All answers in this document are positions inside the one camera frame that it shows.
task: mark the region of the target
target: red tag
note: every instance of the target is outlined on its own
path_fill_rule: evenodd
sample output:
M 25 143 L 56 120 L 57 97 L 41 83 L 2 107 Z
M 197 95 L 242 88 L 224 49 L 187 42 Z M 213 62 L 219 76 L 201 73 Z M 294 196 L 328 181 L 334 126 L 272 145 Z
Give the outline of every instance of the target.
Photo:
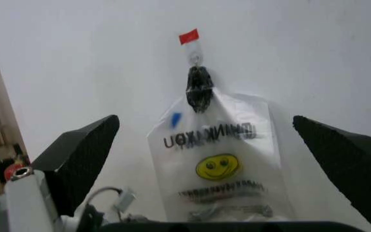
M 8 181 L 11 179 L 11 176 L 14 174 L 14 172 L 17 170 L 17 169 L 20 169 L 22 167 L 25 167 L 24 164 L 22 163 L 13 163 L 11 165 L 9 165 L 5 171 L 3 172 L 3 175 L 5 177 L 5 180 Z
M 181 43 L 181 45 L 183 45 L 185 43 L 189 43 L 191 41 L 198 40 L 199 39 L 199 33 L 197 32 L 197 29 L 194 29 L 194 30 L 190 31 L 189 33 L 180 35 L 179 37 L 180 37 L 180 43 Z

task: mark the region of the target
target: plastic bag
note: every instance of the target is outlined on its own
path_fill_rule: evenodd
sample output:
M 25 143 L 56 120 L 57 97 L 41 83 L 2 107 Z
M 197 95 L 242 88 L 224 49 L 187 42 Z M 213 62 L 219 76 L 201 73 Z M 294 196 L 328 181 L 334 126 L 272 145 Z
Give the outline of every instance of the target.
M 267 103 L 221 93 L 204 67 L 148 142 L 168 221 L 291 218 Z

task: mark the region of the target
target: cable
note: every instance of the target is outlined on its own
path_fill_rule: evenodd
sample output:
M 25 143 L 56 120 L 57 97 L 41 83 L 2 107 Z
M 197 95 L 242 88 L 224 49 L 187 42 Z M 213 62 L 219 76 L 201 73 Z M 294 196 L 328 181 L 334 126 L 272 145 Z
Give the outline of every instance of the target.
M 116 192 L 118 193 L 119 196 L 120 196 L 120 195 L 122 194 L 122 192 L 123 192 L 123 191 L 122 191 L 121 189 L 119 189 L 119 188 L 114 188 L 114 187 L 102 187 L 102 188 L 96 190 L 95 192 L 93 192 L 93 193 L 88 197 L 88 199 L 87 199 L 87 201 L 86 201 L 86 204 L 85 204 L 85 207 L 87 207 L 87 206 L 91 203 L 91 201 L 92 201 L 92 199 L 94 199 L 94 197 L 96 197 L 98 194 L 100 194 L 100 193 L 102 193 L 102 192 L 105 192 L 105 191 L 107 191 L 107 190 L 113 190 L 113 191 L 116 191 Z M 117 214 L 118 214 L 118 219 L 119 219 L 119 221 L 121 222 L 121 212 L 120 212 L 119 210 L 117 210 Z

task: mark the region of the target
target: white wall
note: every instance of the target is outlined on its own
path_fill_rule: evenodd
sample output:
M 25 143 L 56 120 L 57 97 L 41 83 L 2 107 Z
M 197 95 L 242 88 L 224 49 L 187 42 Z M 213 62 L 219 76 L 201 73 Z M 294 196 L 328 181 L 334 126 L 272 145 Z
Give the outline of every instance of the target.
M 30 157 L 117 114 L 95 188 L 130 185 L 132 211 L 163 219 L 145 136 L 184 94 L 177 35 L 195 27 L 218 87 L 271 101 L 299 218 L 371 230 L 291 126 L 300 114 L 371 135 L 371 1 L 0 0 L 0 69 Z

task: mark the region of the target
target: white plastic part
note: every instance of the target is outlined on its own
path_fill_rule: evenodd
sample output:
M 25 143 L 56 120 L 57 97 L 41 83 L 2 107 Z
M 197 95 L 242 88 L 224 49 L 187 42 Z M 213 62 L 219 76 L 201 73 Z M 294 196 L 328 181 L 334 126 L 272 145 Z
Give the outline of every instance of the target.
M 35 174 L 5 185 L 10 232 L 53 232 L 54 224 Z
M 203 52 L 200 42 L 194 40 L 183 45 L 190 66 L 201 66 L 203 63 Z
M 126 187 L 125 189 L 123 189 L 122 194 L 118 197 L 117 201 L 114 203 L 114 207 L 121 213 L 124 213 L 134 200 L 135 200 L 134 191 L 129 187 Z

